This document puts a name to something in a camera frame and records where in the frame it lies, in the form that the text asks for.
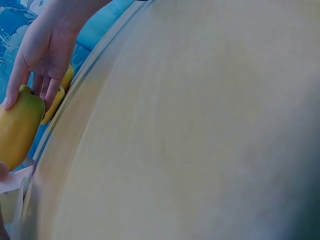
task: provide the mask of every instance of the finger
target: finger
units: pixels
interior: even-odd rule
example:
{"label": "finger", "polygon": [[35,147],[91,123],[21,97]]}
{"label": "finger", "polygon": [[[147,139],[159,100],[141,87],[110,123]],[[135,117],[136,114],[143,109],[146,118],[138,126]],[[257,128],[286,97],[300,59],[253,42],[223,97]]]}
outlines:
{"label": "finger", "polygon": [[56,94],[59,90],[61,80],[59,79],[51,79],[48,91],[45,95],[44,103],[45,103],[45,111],[47,112],[51,107],[53,101],[55,100]]}
{"label": "finger", "polygon": [[6,178],[10,172],[10,168],[7,164],[0,161],[0,180]]}
{"label": "finger", "polygon": [[6,88],[5,99],[2,106],[5,110],[9,110],[16,103],[19,93],[19,88],[26,78],[29,78],[28,66],[24,60],[24,57],[18,52],[13,69],[9,78],[9,83]]}
{"label": "finger", "polygon": [[26,75],[24,76],[24,79],[21,82],[21,85],[28,85],[30,74],[31,73],[29,71],[27,71]]}
{"label": "finger", "polygon": [[43,77],[43,87],[42,87],[42,92],[41,92],[41,96],[40,96],[43,100],[45,100],[45,98],[46,98],[48,87],[50,84],[50,80],[51,80],[51,78],[49,76]]}
{"label": "finger", "polygon": [[32,81],[32,90],[36,96],[40,96],[44,84],[44,76],[34,73]]}

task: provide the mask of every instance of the blue patterned surface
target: blue patterned surface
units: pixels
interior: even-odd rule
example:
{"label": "blue patterned surface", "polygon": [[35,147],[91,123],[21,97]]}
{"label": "blue patterned surface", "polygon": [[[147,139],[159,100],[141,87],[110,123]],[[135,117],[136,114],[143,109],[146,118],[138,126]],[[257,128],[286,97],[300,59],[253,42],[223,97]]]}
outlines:
{"label": "blue patterned surface", "polygon": [[[8,80],[13,68],[22,38],[28,26],[37,17],[36,14],[19,4],[17,1],[0,0],[0,102],[5,98]],[[77,72],[86,60],[90,51],[80,44],[76,44],[71,64]],[[28,154],[33,157],[39,141],[46,130],[47,125],[41,126],[38,130],[35,141]],[[19,166],[17,170],[27,167],[25,164]]]}

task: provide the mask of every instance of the hand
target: hand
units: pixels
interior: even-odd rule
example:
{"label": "hand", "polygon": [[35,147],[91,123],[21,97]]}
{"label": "hand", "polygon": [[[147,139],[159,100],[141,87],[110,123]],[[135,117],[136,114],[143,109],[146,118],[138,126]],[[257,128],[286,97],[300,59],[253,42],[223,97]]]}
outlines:
{"label": "hand", "polygon": [[28,83],[33,72],[32,89],[45,102],[47,111],[55,99],[68,69],[78,32],[55,24],[57,20],[41,14],[29,26],[14,61],[2,103],[9,110],[17,101],[19,87]]}

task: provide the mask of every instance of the yellow pepper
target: yellow pepper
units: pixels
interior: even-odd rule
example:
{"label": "yellow pepper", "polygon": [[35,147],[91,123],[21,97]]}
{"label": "yellow pepper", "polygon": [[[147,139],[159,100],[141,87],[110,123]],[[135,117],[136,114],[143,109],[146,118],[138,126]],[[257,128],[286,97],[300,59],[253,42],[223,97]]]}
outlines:
{"label": "yellow pepper", "polygon": [[41,125],[47,124],[54,117],[64,97],[65,97],[65,90],[62,86],[60,86],[58,92],[55,95],[55,98],[53,100],[51,107],[45,113],[44,118],[41,121]]}
{"label": "yellow pepper", "polygon": [[17,102],[10,110],[0,106],[0,161],[10,171],[27,157],[44,112],[45,102],[26,85],[20,87]]}
{"label": "yellow pepper", "polygon": [[62,79],[61,86],[63,87],[65,93],[68,92],[72,79],[74,78],[75,71],[74,68],[69,65],[68,70],[66,71],[64,78]]}

